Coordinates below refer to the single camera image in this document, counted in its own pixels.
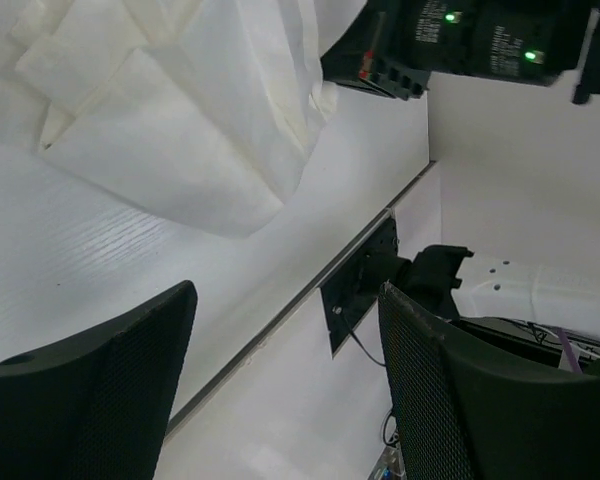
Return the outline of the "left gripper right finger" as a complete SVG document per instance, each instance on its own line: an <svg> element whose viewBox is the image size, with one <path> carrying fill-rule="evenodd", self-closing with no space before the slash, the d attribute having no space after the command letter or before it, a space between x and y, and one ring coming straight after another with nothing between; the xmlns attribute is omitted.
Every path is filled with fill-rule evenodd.
<svg viewBox="0 0 600 480"><path fill-rule="evenodd" d="M418 305L378 296L409 479L600 479L600 376L533 362Z"/></svg>

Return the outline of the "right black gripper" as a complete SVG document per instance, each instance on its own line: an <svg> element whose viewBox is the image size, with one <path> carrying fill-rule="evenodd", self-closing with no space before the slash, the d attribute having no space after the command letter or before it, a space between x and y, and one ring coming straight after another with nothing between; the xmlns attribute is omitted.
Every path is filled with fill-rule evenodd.
<svg viewBox="0 0 600 480"><path fill-rule="evenodd" d="M572 101L600 95L600 1L368 1L321 57L324 78L419 98L432 73L549 87L580 73Z"/></svg>

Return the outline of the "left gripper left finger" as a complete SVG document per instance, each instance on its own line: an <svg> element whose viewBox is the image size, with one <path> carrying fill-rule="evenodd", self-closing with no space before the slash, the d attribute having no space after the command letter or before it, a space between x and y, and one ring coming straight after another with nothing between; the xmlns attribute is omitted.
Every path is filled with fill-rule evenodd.
<svg viewBox="0 0 600 480"><path fill-rule="evenodd" d="M0 479L151 479L198 296L133 310L0 362Z"/></svg>

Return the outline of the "white pleated skirt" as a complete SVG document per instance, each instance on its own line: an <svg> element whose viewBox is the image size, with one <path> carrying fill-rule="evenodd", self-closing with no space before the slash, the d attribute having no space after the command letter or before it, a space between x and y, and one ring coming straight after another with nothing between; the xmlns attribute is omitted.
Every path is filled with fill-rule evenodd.
<svg viewBox="0 0 600 480"><path fill-rule="evenodd" d="M313 1L0 1L0 148L243 237L337 107Z"/></svg>

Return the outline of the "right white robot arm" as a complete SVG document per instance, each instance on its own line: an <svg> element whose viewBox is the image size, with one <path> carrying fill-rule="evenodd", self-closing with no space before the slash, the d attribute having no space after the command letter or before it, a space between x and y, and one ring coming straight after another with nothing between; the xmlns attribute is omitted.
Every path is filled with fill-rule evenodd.
<svg viewBox="0 0 600 480"><path fill-rule="evenodd" d="M600 95L600 1L368 1L322 68L340 86L401 100L419 98L433 73L548 87L576 70L572 101L583 105ZM410 260L363 250L344 292L374 296L387 282L452 320L600 318L600 288L464 247Z"/></svg>

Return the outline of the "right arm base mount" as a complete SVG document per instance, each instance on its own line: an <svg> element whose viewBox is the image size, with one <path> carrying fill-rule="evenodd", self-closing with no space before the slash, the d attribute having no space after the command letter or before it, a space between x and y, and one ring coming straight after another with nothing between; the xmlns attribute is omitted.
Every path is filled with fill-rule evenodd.
<svg viewBox="0 0 600 480"><path fill-rule="evenodd" d="M377 299L382 283L408 268L398 254L396 220L388 217L348 253L320 286L330 349L337 353Z"/></svg>

